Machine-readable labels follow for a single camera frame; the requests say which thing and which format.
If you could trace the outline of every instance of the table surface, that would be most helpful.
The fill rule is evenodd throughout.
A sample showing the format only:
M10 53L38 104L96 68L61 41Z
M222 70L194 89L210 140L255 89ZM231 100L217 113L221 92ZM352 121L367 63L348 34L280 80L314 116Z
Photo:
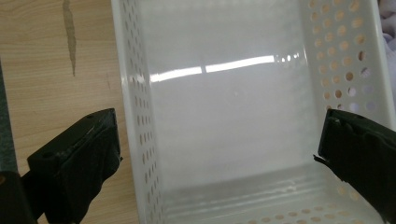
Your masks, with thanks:
M71 0L64 11L64 1L0 0L0 57L19 171L24 175L26 158L84 115L114 107L124 160L82 223L138 223L111 2Z

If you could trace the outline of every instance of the perforated basket wall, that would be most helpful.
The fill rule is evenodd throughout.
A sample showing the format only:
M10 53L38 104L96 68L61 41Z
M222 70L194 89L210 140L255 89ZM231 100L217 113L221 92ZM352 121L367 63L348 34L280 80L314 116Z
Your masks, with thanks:
M261 142L267 147L283 148L277 147L283 142L285 147L315 147L328 108L358 113L394 128L394 106L375 0L112 0L112 6L141 223L381 223L374 209L356 190L311 160L316 148L288 148L278 154L274 151L265 154L260 148L244 148L249 142L241 143L245 153L238 154L239 152L230 150L230 154L211 154L212 151L207 148L199 148L202 150L201 154L195 152L194 156L189 157L190 152L184 148L186 145L182 145L186 142L198 145L199 141L219 140L222 139L221 134L243 129L241 134L236 135L238 139L261 138L263 132L269 136L265 135L268 137L265 141L274 139L271 143ZM254 24L251 29L246 27L250 22ZM268 27L271 29L257 31L261 28L260 22L270 24ZM231 27L233 24L235 30L247 28L251 33L234 32ZM216 33L216 27L219 27L219 33ZM226 45L227 48L222 51L227 52L223 53L205 45L208 43L208 36L219 37L224 42L230 38L250 44ZM254 42L258 37L261 42L255 46ZM210 135L210 139L202 134L191 140L190 135L182 135L191 131L190 127L186 128L188 123L198 127L208 121L199 121L204 117L195 115L200 115L201 111L191 111L193 109L189 110L189 106L200 109L210 105L210 102L221 105L219 99L222 99L210 95L217 92L217 83L213 85L209 79L197 79L199 85L214 87L213 90L205 89L206 97L190 96L190 91L194 91L196 87L194 78L210 77L208 68L213 68L213 64L208 61L218 59L196 57L194 60L202 64L193 64L195 61L190 58L189 52L201 52L204 49L213 50L213 54L225 55L221 58L223 61L216 62L218 64L235 61L235 58L242 56L246 58L250 52L256 53L260 50L268 55L250 57L254 60L270 58L272 61L270 60L270 64L265 62L269 65L263 62L246 65L262 66L256 70L233 68L233 73L220 72L219 75L214 75L219 77L216 80L222 82L218 85L219 88L224 88L224 83L230 83L226 94L231 93L232 97L224 97L227 101L224 104L230 105L230 113L233 113L231 110L236 111L236 114L241 113L241 119L232 120L229 122L231 124L219 127L219 135L213 136L213 131L208 130L208 135L205 136ZM227 54L233 50L237 53ZM171 78L175 81L182 77L181 74L190 72L188 77L183 78L190 78L191 82L175 81L178 84L172 84L169 81L163 89L159 86L152 89L154 81L168 83L163 75L172 72L156 74L157 70L168 67L173 69L174 64L183 60L186 64L191 63L193 68L179 70ZM251 81L248 77L243 77L249 73L258 75ZM227 81L231 77L242 78L240 81ZM262 81L269 83L264 85L260 83ZM189 86L180 87L180 83L187 83ZM257 90L250 92L242 87ZM168 94L170 91L177 91L179 95ZM165 99L168 95L173 97L169 101ZM180 104L177 98L189 97L191 101L186 103L180 100L183 105L174 106ZM256 107L245 104L262 104L260 98L270 101ZM165 108L166 111L160 113L156 108ZM193 114L195 121L172 117L179 115L181 108ZM274 116L260 117L260 111L256 111L257 114L251 112L254 109L262 109L263 114ZM217 119L210 118L213 114L207 115L205 118L210 119L211 125L217 122ZM172 120L166 122L160 120L171 117ZM262 123L262 126L255 126L254 123L257 122ZM171 139L167 139L167 145L161 145L165 142L163 139L169 136ZM230 142L238 143L238 139L230 139ZM215 143L216 147L227 145L223 142ZM197 171L194 176L193 169L200 168L198 165L201 164L197 161L206 159L207 155L216 156L209 158L208 164L203 162L204 171ZM249 169L267 169L261 167L260 157L262 163L271 164L268 165L271 169L268 173L257 175L254 169ZM238 173L240 169L234 169L235 174L230 174L227 169L220 169L218 164L223 163L224 167L241 163L237 168L248 168L244 173ZM210 174L212 167L220 168L212 169L213 174ZM210 178L201 181L199 178L202 176Z

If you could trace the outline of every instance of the black robotic claw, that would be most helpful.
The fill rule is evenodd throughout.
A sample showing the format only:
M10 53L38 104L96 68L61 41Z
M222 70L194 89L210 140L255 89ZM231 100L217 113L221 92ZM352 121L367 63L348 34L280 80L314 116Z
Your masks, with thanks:
M384 222L396 223L396 133L372 120L328 110L315 161L328 166L370 203Z
M1 223L79 223L103 182L120 166L114 109L79 120L28 158L22 178L0 173Z

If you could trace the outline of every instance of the wooden table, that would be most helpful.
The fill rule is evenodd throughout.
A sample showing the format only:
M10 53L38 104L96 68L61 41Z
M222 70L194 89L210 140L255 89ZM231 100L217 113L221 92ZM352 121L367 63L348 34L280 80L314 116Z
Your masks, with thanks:
M111 3L71 0L73 74L63 0L0 0L0 57L21 175L26 158L91 112L117 111L124 161L83 223L138 223ZM47 223L40 218L40 223Z

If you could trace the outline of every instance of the plastic basket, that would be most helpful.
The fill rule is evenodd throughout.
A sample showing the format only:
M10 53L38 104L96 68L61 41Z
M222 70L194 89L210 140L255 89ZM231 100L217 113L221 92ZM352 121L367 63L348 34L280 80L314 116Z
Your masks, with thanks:
M141 223L382 223L312 159L327 108L395 127L376 1L112 4Z

